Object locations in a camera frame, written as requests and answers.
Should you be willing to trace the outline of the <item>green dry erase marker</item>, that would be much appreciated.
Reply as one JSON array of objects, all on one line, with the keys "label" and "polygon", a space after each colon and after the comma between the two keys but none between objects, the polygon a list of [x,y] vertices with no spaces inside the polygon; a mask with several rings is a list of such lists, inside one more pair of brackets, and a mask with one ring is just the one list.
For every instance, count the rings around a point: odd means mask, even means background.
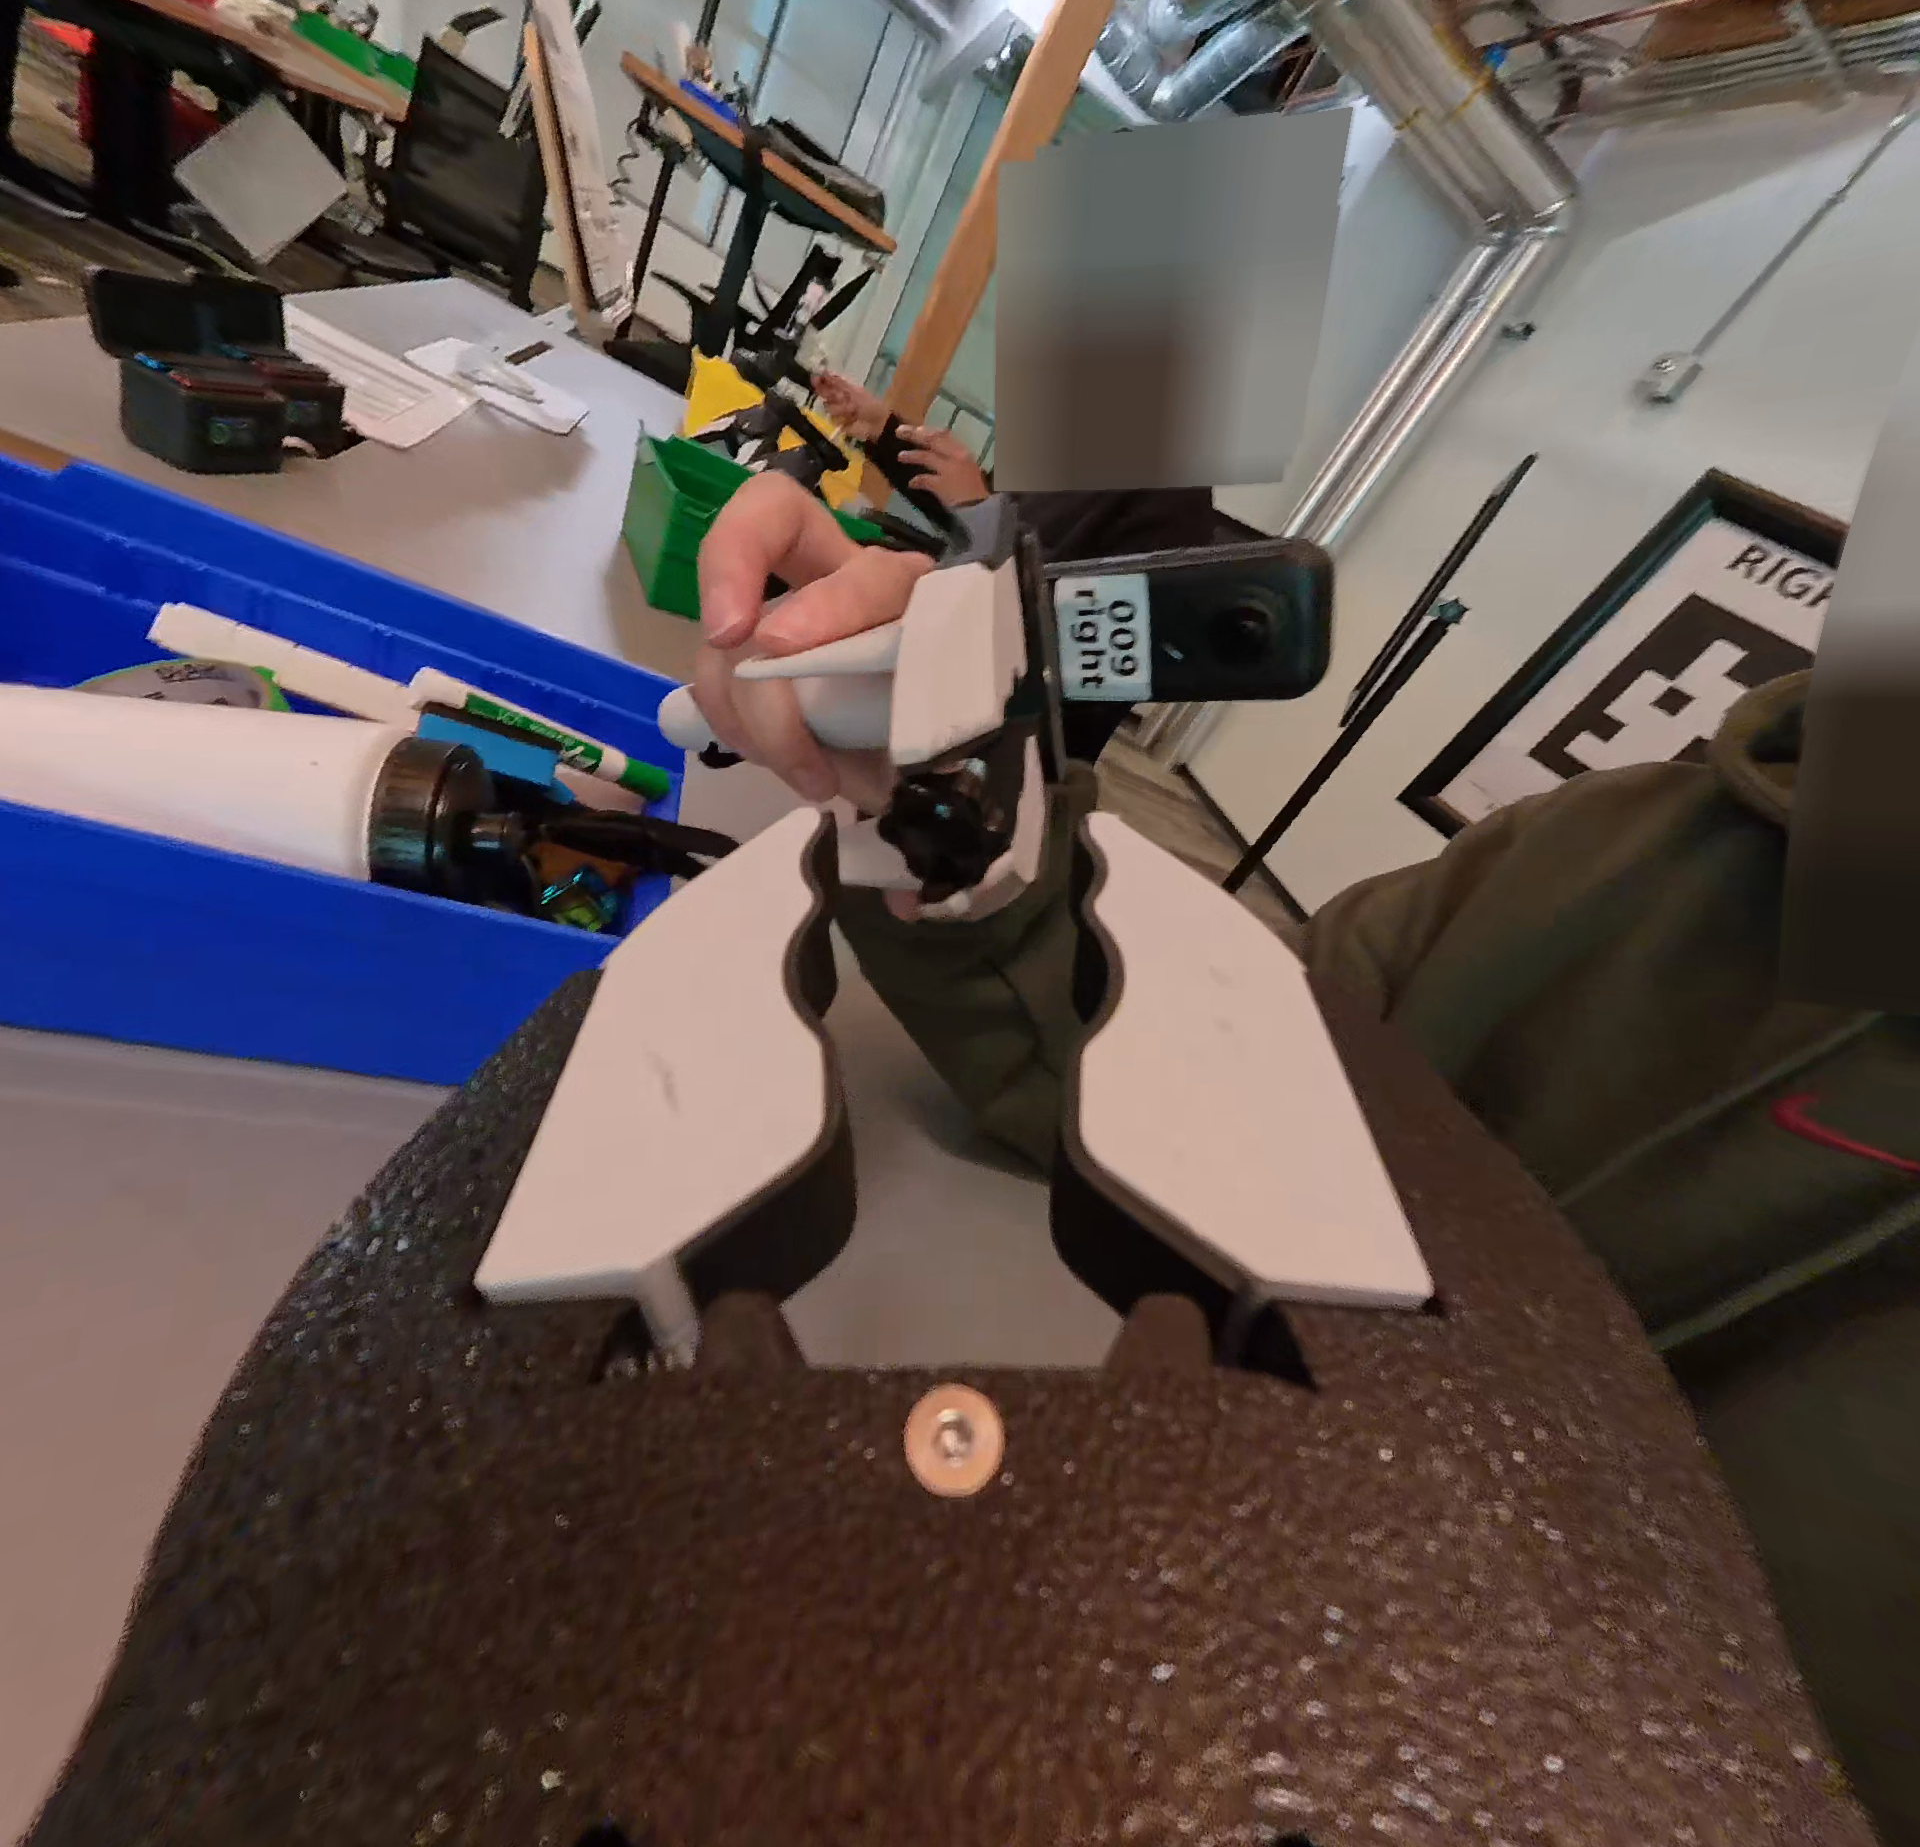
[{"label": "green dry erase marker", "polygon": [[461,682],[442,669],[422,667],[402,684],[402,692],[407,703],[415,703],[418,710],[430,703],[451,706],[455,712],[465,712],[493,729],[511,729],[511,733],[529,735],[543,743],[546,748],[552,748],[559,760],[569,766],[572,774],[621,786],[625,794],[636,794],[647,803],[659,803],[679,786],[657,762],[624,754],[621,748],[606,743],[588,737],[538,712],[525,712],[503,702],[499,694],[490,694],[485,690],[473,690],[469,682]]}]

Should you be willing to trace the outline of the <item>black easel stand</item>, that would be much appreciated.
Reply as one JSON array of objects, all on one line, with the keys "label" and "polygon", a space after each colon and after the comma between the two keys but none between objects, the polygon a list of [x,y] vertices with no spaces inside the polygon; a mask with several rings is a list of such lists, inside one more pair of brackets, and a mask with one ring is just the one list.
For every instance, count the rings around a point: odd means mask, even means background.
[{"label": "black easel stand", "polygon": [[1382,712],[1396,702],[1405,682],[1430,661],[1430,653],[1443,645],[1443,639],[1469,616],[1466,602],[1452,595],[1452,580],[1462,573],[1478,542],[1487,540],[1487,531],[1500,519],[1501,507],[1525,485],[1526,473],[1536,468],[1539,456],[1530,453],[1517,461],[1513,471],[1480,502],[1462,535],[1443,554],[1437,571],[1426,576],[1426,585],[1414,595],[1410,611],[1400,616],[1382,652],[1371,657],[1354,690],[1350,692],[1342,712],[1338,717],[1338,735],[1329,752],[1310,766],[1302,781],[1287,794],[1282,809],[1265,821],[1265,830],[1244,847],[1228,875],[1220,880],[1226,894],[1241,894],[1252,875],[1265,867],[1265,856],[1279,847],[1285,831],[1289,831],[1302,809],[1314,800],[1314,794],[1329,786],[1329,780],[1353,756],[1354,746],[1371,733]]}]

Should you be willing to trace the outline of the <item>silver vertical pipe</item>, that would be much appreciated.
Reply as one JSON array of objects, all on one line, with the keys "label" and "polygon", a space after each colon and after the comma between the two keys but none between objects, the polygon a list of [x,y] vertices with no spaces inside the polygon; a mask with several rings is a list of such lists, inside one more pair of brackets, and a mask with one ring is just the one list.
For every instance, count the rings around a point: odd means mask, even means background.
[{"label": "silver vertical pipe", "polygon": [[1285,519],[1287,540],[1330,549],[1539,287],[1572,235],[1577,183],[1426,0],[1289,2],[1414,173],[1475,224],[1452,276]]}]

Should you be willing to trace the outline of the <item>black equipment case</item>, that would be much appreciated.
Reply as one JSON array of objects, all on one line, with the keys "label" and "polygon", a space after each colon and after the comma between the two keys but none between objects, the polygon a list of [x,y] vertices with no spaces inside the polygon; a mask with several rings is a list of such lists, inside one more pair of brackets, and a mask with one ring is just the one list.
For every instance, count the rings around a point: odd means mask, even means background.
[{"label": "black equipment case", "polygon": [[90,268],[85,300],[143,456],[185,473],[277,473],[289,453],[329,461],[358,441],[343,383],[286,345],[277,287]]}]

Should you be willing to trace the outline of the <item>long wooden workbench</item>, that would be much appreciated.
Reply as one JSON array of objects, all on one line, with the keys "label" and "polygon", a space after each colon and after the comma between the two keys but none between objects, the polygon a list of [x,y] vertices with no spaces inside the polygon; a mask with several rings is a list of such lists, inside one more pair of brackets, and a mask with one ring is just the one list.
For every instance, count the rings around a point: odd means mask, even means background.
[{"label": "long wooden workbench", "polygon": [[356,69],[299,31],[280,0],[4,0],[4,176],[24,160],[13,146],[13,78],[24,18],[85,31],[79,127],[90,221],[170,237],[179,201],[178,81],[216,98],[223,112],[277,99],[299,131],[319,137],[319,106],[348,108],[397,127],[407,90],[382,73]]}]

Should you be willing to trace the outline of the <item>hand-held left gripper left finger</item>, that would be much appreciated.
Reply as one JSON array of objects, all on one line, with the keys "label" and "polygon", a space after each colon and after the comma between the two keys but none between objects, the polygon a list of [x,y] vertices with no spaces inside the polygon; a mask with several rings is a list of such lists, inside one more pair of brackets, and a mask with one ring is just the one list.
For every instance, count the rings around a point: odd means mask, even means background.
[{"label": "hand-held left gripper left finger", "polygon": [[493,1309],[625,1306],[692,1359],[720,1300],[785,1306],[841,1254],[835,884],[837,827],[800,806],[612,950],[473,1275]]}]

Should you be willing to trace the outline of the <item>printed instruction sheet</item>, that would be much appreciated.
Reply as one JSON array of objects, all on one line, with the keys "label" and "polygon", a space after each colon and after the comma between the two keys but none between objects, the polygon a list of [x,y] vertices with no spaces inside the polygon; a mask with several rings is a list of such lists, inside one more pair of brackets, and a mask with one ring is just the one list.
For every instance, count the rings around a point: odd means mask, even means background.
[{"label": "printed instruction sheet", "polygon": [[606,162],[597,142],[597,108],[584,65],[572,7],[568,0],[525,0],[525,23],[538,28],[562,108],[572,201],[588,251],[593,293],[597,300],[597,342],[593,345],[606,345],[616,327],[625,327],[632,319],[632,266],[624,251],[612,203]]}]

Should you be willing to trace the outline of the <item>black knob thumb screw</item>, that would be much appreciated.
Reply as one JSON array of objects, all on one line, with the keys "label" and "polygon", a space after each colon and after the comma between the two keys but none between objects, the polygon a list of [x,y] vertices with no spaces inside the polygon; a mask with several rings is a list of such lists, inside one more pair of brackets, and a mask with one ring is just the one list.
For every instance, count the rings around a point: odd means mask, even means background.
[{"label": "black knob thumb screw", "polygon": [[876,835],[904,864],[919,903],[944,903],[986,884],[1011,847],[1019,791],[986,760],[900,775]]}]

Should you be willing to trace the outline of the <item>white plastic stick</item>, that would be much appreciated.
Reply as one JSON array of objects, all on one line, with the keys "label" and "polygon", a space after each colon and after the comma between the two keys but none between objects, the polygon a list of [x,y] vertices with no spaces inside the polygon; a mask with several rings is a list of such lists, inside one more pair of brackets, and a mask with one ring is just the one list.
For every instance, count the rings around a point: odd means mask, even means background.
[{"label": "white plastic stick", "polygon": [[195,604],[161,604],[145,639],[178,661],[253,667],[280,692],[356,719],[391,722],[424,706],[405,682],[382,680]]}]

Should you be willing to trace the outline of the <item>black framed tag sign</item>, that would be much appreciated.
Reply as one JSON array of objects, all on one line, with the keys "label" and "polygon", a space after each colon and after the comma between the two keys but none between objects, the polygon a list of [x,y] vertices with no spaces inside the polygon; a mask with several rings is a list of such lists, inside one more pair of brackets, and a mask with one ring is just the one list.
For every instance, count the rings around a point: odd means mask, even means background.
[{"label": "black framed tag sign", "polygon": [[1572,780],[1704,760],[1735,702],[1812,669],[1844,540],[1831,515],[1702,473],[1400,803],[1456,839]]}]

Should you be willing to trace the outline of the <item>wooden top standing desk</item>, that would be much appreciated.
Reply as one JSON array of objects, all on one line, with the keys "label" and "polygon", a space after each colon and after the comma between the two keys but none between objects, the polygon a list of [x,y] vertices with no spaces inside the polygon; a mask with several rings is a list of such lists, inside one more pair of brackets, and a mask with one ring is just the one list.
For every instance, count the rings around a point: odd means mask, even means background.
[{"label": "wooden top standing desk", "polygon": [[669,81],[636,52],[624,52],[621,69],[642,98],[642,108],[629,121],[629,137],[659,160],[632,266],[632,300],[642,297],[677,173],[703,162],[737,196],[736,228],[717,287],[707,297],[687,287],[679,291],[687,306],[696,351],[707,358],[729,351],[736,327],[742,323],[742,300],[747,273],[755,270],[758,243],[770,217],[843,243],[870,262],[898,251],[894,237],[881,224],[835,196],[812,173],[770,149],[766,126],[720,115],[703,98]]}]

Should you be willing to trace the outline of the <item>wooden clipboard board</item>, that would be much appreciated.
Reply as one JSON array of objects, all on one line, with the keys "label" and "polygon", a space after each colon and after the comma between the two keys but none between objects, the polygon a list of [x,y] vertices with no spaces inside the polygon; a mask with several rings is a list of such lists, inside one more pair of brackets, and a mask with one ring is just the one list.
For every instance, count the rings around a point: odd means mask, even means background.
[{"label": "wooden clipboard board", "polygon": [[532,108],[546,177],[546,213],[559,247],[559,266],[564,273],[568,315],[572,320],[572,335],[584,342],[597,342],[600,313],[593,293],[588,251],[572,201],[572,173],[564,142],[562,108],[552,85],[552,65],[532,23],[525,23],[525,28],[519,31],[519,81],[525,85],[525,103]]}]

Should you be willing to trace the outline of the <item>blue plastic bin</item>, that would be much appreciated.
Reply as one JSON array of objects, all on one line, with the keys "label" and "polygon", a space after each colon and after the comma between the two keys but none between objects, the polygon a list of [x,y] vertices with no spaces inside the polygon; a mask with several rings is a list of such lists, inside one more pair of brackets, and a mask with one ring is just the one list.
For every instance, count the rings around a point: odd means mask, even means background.
[{"label": "blue plastic bin", "polygon": [[[4,680],[114,673],[161,604],[469,680],[667,771],[669,680],[96,468],[4,461]],[[461,1084],[615,938],[4,803],[4,1022]]]}]

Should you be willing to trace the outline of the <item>shiny green metal clip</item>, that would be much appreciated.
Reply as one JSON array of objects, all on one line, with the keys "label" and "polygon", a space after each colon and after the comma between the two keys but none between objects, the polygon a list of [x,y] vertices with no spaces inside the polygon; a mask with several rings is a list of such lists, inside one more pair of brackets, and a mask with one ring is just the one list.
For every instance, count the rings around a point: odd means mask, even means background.
[{"label": "shiny green metal clip", "polygon": [[587,935],[621,935],[625,924],[625,881],[597,867],[575,867],[532,884],[532,920]]}]

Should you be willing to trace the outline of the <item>black office chair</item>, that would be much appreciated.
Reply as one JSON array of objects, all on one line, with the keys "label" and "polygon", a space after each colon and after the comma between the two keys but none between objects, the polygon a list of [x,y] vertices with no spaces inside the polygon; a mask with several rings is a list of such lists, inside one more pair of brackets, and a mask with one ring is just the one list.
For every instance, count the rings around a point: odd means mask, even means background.
[{"label": "black office chair", "polygon": [[546,173],[532,137],[503,131],[505,108],[505,86],[426,38],[382,176],[382,232],[436,268],[476,273],[529,310]]}]

